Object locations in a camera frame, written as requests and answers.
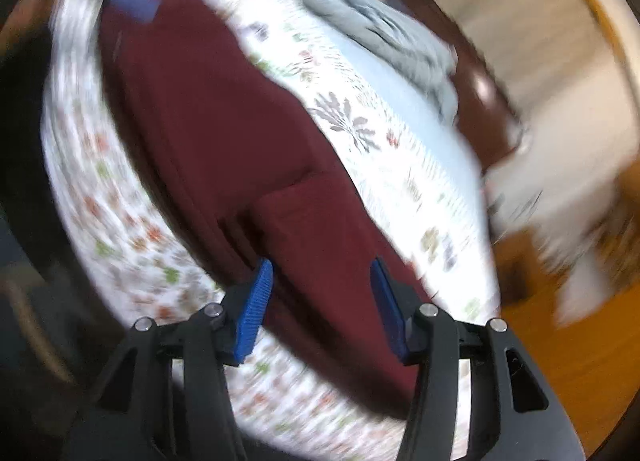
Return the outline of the maroon pants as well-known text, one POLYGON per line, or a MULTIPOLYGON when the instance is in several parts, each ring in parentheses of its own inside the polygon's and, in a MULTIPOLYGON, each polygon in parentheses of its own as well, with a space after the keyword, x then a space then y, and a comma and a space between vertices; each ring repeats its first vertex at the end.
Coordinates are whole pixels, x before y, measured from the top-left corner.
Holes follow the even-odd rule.
POLYGON ((355 403, 405 418, 416 369, 387 344, 370 267, 416 276, 303 105, 201 0, 161 0, 146 22, 108 5, 99 47, 126 143, 205 269, 230 288, 268 259, 266 329, 355 403))

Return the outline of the floral white quilted bedspread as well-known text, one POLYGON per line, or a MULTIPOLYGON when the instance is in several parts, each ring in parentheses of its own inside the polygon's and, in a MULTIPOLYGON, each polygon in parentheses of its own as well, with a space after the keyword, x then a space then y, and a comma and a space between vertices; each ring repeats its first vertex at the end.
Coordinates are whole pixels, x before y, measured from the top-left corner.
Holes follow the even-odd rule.
MULTIPOLYGON (((495 317, 500 299, 485 210, 477 214, 445 195, 423 193, 428 178, 447 177, 413 135, 395 125, 384 106, 375 106, 378 97, 367 97, 358 78, 343 84, 320 76, 321 69, 338 71, 346 64, 337 56, 315 56, 314 41, 292 21, 298 10, 323 19, 301 0, 201 1, 232 31, 245 58, 306 111, 307 97, 331 94, 352 108, 360 102, 380 110, 380 128, 373 117, 359 114, 336 121, 333 132, 349 132, 337 140, 349 155, 375 153, 386 164, 408 162, 398 174, 408 200, 390 210, 369 210, 358 193, 364 209, 416 276, 413 288, 422 299, 477 325, 495 317)), ((123 322, 150 315, 168 323, 220 302, 232 287, 205 269, 171 225, 126 143, 104 82, 99 30, 105 5, 106 0, 56 5, 42 147, 58 213, 96 291, 123 322)), ((396 455, 406 417, 355 403, 288 351, 265 323, 247 363, 227 375, 240 428, 273 447, 311 460, 396 455)))

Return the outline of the light blue comforter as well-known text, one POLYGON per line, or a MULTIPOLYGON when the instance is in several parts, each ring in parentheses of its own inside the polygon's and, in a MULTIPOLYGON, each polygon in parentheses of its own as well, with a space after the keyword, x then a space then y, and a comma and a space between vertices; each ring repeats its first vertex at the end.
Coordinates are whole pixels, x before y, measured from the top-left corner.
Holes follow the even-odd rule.
POLYGON ((452 46, 386 0, 301 0, 308 10, 372 52, 437 106, 454 125, 458 95, 451 83, 458 57, 452 46))

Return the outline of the dark wooden headboard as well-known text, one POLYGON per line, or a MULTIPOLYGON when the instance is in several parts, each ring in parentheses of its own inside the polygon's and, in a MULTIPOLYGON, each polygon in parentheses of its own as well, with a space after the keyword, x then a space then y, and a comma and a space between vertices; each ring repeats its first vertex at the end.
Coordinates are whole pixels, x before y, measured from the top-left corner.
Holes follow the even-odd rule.
POLYGON ((457 129, 476 154, 482 169, 506 161, 521 146, 524 124, 461 28, 434 0, 387 0, 390 5, 434 32, 454 48, 457 70, 451 77, 458 93, 457 129))

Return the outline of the light blue bed sheet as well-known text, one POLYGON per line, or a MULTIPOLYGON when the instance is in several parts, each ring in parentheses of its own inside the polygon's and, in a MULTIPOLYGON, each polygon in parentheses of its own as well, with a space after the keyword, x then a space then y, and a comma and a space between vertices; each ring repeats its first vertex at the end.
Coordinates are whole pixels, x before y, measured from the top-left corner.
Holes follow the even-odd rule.
MULTIPOLYGON (((422 97, 420 92, 386 62, 313 14, 298 10, 292 23, 314 41, 312 53, 315 56, 321 60, 337 56, 338 60, 346 64, 344 69, 338 71, 321 69, 322 78, 329 80, 335 77, 343 84, 352 77, 358 78, 364 85, 367 97, 372 94, 378 97, 375 106, 384 106, 386 112, 393 117, 394 124, 401 126, 405 134, 413 135, 414 140, 436 164, 436 168, 446 175, 446 181, 428 178, 423 193, 432 198, 439 194, 445 195, 446 199, 463 203, 477 214, 485 210, 477 157, 457 132, 439 124, 437 112, 430 100, 422 97)), ((336 121, 345 122, 359 114, 367 118, 373 117, 374 127, 380 128, 382 117, 378 108, 368 109, 361 106, 360 102, 352 108, 337 100, 333 94, 319 95, 314 99, 307 97, 304 105, 336 148, 338 157, 369 210, 390 210, 395 202, 408 200, 408 196, 400 192, 398 176, 406 169, 407 161, 386 164, 375 153, 357 152, 349 155, 346 144, 337 141, 349 136, 349 132, 341 129, 337 135, 333 134, 337 129, 336 121)))

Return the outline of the beige curtain behind bed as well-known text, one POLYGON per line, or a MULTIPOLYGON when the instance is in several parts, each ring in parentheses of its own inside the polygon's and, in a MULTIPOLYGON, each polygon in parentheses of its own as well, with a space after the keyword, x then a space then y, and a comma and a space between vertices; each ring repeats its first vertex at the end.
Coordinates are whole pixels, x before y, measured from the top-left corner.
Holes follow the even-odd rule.
POLYGON ((483 54, 525 126, 518 151, 491 167, 491 186, 612 186, 638 152, 638 110, 593 1, 436 2, 483 54))

